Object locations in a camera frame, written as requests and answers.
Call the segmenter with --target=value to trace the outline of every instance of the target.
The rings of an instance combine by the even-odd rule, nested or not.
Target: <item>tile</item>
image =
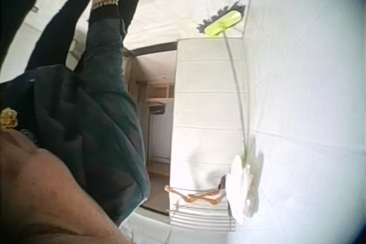
[[[241,91],[247,91],[245,61],[234,66]],[[175,91],[236,91],[230,60],[217,59],[180,62],[177,67]]]
[[[176,93],[174,126],[239,129],[236,93]]]
[[[241,38],[229,38],[234,59],[244,58]],[[183,39],[178,43],[178,62],[192,60],[228,59],[228,49],[223,38]]]
[[[243,147],[241,130],[173,129],[172,156],[174,161],[218,163],[230,165]]]
[[[170,186],[185,190],[216,189],[230,165],[204,164],[173,159]]]

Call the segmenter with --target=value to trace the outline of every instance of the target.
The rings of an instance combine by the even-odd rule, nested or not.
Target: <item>skin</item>
[[[15,130],[1,132],[0,148],[6,232],[25,244],[129,243],[52,153]]]

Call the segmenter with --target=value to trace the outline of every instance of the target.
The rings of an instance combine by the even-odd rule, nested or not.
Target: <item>person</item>
[[[0,243],[131,243],[54,154],[15,130],[1,154]]]
[[[1,25],[9,26],[2,54],[35,1],[2,0]],[[26,71],[0,85],[1,110],[16,116],[8,126],[58,157],[119,226],[150,192],[136,106],[122,79],[123,39],[138,0],[93,0],[82,63],[71,71],[67,52],[89,1],[68,0],[51,20]]]

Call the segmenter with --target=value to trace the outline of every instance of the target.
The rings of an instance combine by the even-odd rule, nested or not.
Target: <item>dark jacket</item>
[[[121,30],[114,18],[89,27],[80,74],[46,66],[0,87],[1,108],[18,112],[16,129],[63,160],[116,225],[150,192],[136,106],[122,79]]]

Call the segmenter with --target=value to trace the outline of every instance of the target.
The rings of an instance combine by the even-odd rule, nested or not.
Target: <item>black pants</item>
[[[118,0],[118,7],[127,30],[135,14],[139,0]],[[0,65],[25,16],[36,0],[1,0]],[[67,54],[74,37],[76,24],[90,0],[68,0],[52,18],[39,38],[26,70],[40,66],[66,63]],[[82,69],[79,62],[76,70]]]

